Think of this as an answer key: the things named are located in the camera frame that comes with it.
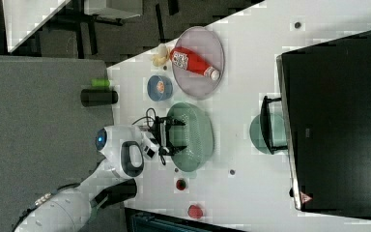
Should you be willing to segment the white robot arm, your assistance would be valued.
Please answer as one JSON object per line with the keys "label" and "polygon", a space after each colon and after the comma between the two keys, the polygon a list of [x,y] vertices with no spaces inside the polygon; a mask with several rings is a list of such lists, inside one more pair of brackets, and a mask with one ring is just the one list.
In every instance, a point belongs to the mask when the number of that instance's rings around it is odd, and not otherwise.
{"label": "white robot arm", "polygon": [[12,232],[78,232],[90,220],[96,199],[142,174],[144,158],[173,157],[183,150],[169,141],[173,127],[185,122],[170,116],[154,117],[151,125],[107,126],[98,131],[96,149],[103,160],[84,181],[47,193],[25,210]]}

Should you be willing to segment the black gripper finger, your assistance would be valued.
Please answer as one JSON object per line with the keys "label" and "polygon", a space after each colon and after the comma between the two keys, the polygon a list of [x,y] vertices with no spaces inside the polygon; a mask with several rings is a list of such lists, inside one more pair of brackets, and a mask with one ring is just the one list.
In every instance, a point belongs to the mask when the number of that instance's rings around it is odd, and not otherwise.
{"label": "black gripper finger", "polygon": [[186,146],[172,146],[165,149],[167,156],[175,156],[182,150],[184,150]]}
{"label": "black gripper finger", "polygon": [[183,121],[172,118],[172,117],[168,117],[166,119],[166,122],[170,126],[184,126],[185,125],[185,123]]}

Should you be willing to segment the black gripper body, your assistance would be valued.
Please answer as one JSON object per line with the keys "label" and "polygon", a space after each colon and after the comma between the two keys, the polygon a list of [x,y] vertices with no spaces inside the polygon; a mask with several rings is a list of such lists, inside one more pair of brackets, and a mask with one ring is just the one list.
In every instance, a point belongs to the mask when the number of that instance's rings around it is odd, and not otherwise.
{"label": "black gripper body", "polygon": [[166,133],[164,121],[156,116],[153,125],[151,127],[151,133],[154,136],[157,144],[159,145],[158,154],[160,156],[166,156],[168,154],[166,146]]}

